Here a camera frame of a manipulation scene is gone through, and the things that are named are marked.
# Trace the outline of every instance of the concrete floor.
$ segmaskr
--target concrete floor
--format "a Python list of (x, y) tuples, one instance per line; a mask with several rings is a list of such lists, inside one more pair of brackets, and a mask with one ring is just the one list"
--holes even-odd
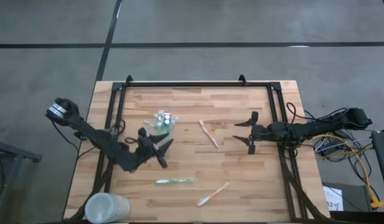
[[(0, 44), (104, 43), (115, 0), (0, 0)], [(384, 4), (367, 0), (124, 0), (113, 42), (384, 41)], [(76, 153), (45, 118), (58, 97), (87, 114), (103, 49), (0, 49), (0, 140), (42, 153), (25, 162), (6, 223), (59, 220)], [(103, 80), (297, 80), (317, 116), (363, 108), (384, 129), (384, 47), (111, 49)], [(62, 129), (70, 140), (69, 129)], [(357, 132), (356, 137), (369, 133)], [(370, 182), (384, 200), (374, 152)], [(322, 180), (363, 185), (347, 161)]]

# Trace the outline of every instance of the white paper label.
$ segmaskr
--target white paper label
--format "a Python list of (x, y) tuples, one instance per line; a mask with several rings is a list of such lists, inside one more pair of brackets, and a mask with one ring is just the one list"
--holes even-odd
[(324, 186), (323, 190), (329, 211), (344, 211), (344, 206), (342, 205), (342, 190)]

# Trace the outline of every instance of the black metal frame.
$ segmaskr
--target black metal frame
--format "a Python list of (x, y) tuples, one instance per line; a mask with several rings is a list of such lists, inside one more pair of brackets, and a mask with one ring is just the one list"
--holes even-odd
[(5, 144), (0, 142), (0, 156), (9, 156), (14, 159), (12, 170), (10, 171), (9, 176), (6, 178), (6, 182), (4, 184), (3, 190), (0, 194), (0, 218), (4, 211), (5, 204), (9, 198), (9, 193), (12, 188), (12, 185), (20, 171), (20, 167), (23, 159), (31, 159), (32, 162), (40, 162), (42, 154), (35, 154), (32, 152), (28, 152), (23, 149), (19, 149), (17, 147)]
[[(284, 106), (284, 100), (283, 100), (283, 93), (281, 90), (281, 84), (280, 82), (247, 82), (246, 78), (244, 75), (240, 75), (238, 81), (230, 81), (230, 82), (133, 82), (133, 79), (131, 76), (128, 76), (126, 81), (121, 83), (121, 82), (114, 82), (111, 88), (111, 95), (110, 95), (110, 101), (109, 101), (109, 106), (108, 106), (108, 113), (106, 116), (106, 123), (105, 123), (105, 129), (110, 128), (110, 123), (111, 119), (113, 116), (113, 109), (115, 105), (115, 98), (116, 98), (116, 93), (120, 91), (120, 97), (119, 97), (119, 103), (118, 103), (118, 109), (116, 113), (116, 119), (115, 119), (115, 125), (114, 127), (116, 129), (119, 128), (119, 124), (121, 122), (121, 117), (123, 114), (123, 104), (125, 100), (125, 93), (126, 93), (126, 88), (127, 87), (185, 87), (185, 86), (248, 86), (248, 87), (264, 87), (266, 88), (268, 92), (268, 98), (269, 98), (269, 105), (271, 108), (271, 115), (272, 115), (272, 120), (278, 121), (277, 117), (277, 111), (276, 111), (276, 106), (274, 103), (274, 96), (273, 92), (275, 91), (277, 96), (278, 96), (278, 101), (279, 101), (279, 107), (280, 107), (280, 113), (282, 120), (284, 122), (287, 122), (287, 114), (286, 114), (286, 108)], [(281, 165), (281, 170), (282, 170), (282, 175), (283, 175), (283, 182), (284, 182), (284, 190), (286, 193), (286, 201), (288, 205), (288, 211), (289, 211), (289, 216), (290, 220), (292, 222), (311, 222), (312, 220), (308, 220), (307, 216), (307, 210), (306, 206), (304, 204), (304, 200), (309, 200), (308, 197), (304, 194), (302, 188), (301, 188), (301, 180), (299, 176), (299, 171), (297, 167), (297, 160), (294, 154), (293, 150), (289, 150), (290, 153), (290, 161), (291, 161), (291, 170), (292, 170), (292, 177), (294, 178), (293, 181), (290, 181), (290, 171), (286, 162), (286, 156), (285, 156), (285, 148), (281, 145), (278, 144), (278, 152), (279, 152), (279, 160), (280, 160), (280, 165)], [(95, 174), (95, 181), (94, 181), (94, 189), (96, 189), (99, 181), (101, 180), (101, 174), (103, 171), (103, 162), (105, 159), (105, 155), (100, 152), (99, 159), (97, 162), (97, 167), (96, 167), (96, 174)], [(111, 184), (111, 176), (112, 176), (112, 171), (113, 171), (113, 163), (109, 161), (108, 168), (109, 169), (109, 177), (108, 180), (106, 181), (105, 184), (105, 189), (104, 192), (109, 192), (110, 191), (110, 184)], [(291, 188), (290, 185), (294, 187), (294, 189), (297, 192), (297, 196), (299, 198), (299, 209), (301, 211), (301, 218), (297, 218), (296, 216), (296, 211), (294, 208), (294, 202), (293, 202), (293, 196), (291, 193)]]

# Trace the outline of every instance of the wooden tabletop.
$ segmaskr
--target wooden tabletop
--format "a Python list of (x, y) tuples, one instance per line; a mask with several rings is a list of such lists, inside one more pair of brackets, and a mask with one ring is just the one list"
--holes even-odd
[[(304, 114), (297, 83), (280, 81), (285, 102), (294, 103)], [(97, 82), (88, 122), (104, 127), (112, 82)], [(131, 212), (127, 222), (281, 222), (288, 221), (283, 179), (277, 147), (272, 142), (256, 142), (255, 155), (232, 135), (248, 136), (250, 128), (233, 124), (259, 112), (258, 123), (272, 123), (268, 94), (263, 87), (137, 87), (126, 89), (123, 119), (125, 136), (137, 137), (143, 121), (154, 122), (159, 110), (170, 111), (179, 120), (174, 142), (169, 148), (167, 169), (157, 159), (130, 174), (115, 166), (111, 193), (127, 197)], [(199, 125), (202, 119), (220, 151)], [(303, 119), (295, 122), (304, 123)], [(91, 148), (84, 142), (80, 153)], [(304, 191), (318, 209), (329, 217), (321, 177), (310, 147), (298, 149), (297, 163)], [(73, 215), (91, 192), (99, 150), (81, 157), (76, 165), (64, 217)], [(155, 180), (193, 178), (193, 183), (156, 185)], [(229, 181), (229, 186), (205, 205), (208, 196)], [(294, 204), (297, 209), (296, 195)]]

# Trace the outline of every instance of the green toothbrush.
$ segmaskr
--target green toothbrush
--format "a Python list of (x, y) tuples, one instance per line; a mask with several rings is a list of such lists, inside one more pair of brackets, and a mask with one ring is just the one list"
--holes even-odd
[(178, 184), (182, 182), (193, 182), (193, 178), (188, 179), (171, 179), (171, 180), (156, 180), (156, 184)]

